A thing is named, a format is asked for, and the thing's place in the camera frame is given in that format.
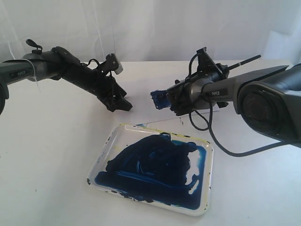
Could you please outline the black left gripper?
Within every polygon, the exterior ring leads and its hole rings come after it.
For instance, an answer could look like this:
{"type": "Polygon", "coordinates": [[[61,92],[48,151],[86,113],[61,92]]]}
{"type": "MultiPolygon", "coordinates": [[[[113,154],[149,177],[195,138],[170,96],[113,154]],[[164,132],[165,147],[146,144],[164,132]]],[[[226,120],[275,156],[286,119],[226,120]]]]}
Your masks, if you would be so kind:
{"type": "Polygon", "coordinates": [[[96,59],[87,64],[80,62],[66,49],[59,47],[58,54],[65,66],[60,77],[97,97],[109,111],[130,111],[132,104],[125,100],[127,92],[116,82],[112,72],[103,72],[96,59]]]}

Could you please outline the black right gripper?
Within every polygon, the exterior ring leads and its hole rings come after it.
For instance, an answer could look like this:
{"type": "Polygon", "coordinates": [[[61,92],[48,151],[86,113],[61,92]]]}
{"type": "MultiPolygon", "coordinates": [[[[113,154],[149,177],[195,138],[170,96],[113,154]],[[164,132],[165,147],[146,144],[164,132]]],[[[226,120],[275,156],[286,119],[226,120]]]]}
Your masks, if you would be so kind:
{"type": "Polygon", "coordinates": [[[190,97],[191,86],[192,82],[177,81],[166,90],[170,110],[176,115],[189,114],[195,110],[190,97]]]}

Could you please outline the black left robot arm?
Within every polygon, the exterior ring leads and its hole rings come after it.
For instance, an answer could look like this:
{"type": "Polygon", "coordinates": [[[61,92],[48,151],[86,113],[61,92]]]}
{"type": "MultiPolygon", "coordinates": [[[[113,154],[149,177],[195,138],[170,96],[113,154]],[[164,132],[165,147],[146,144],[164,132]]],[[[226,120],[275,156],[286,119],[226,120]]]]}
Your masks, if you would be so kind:
{"type": "Polygon", "coordinates": [[[116,82],[113,74],[123,71],[122,64],[114,53],[105,57],[102,63],[96,59],[96,68],[89,68],[90,63],[82,63],[78,58],[63,47],[53,47],[50,51],[43,51],[42,46],[31,39],[26,44],[33,47],[30,54],[22,59],[14,59],[0,64],[0,108],[5,107],[9,98],[10,84],[30,80],[38,82],[45,79],[67,82],[87,91],[97,97],[107,110],[130,111],[132,104],[125,100],[126,91],[116,82]]]}

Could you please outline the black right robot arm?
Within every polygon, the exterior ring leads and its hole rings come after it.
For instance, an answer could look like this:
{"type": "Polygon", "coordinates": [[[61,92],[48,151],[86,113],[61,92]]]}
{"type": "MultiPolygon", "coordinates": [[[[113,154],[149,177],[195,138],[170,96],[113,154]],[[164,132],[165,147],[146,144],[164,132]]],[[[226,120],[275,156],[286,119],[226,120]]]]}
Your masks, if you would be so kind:
{"type": "Polygon", "coordinates": [[[171,111],[181,116],[195,110],[233,103],[254,131],[278,141],[301,146],[301,66],[287,65],[228,77],[229,68],[198,68],[167,89],[171,111]]]}

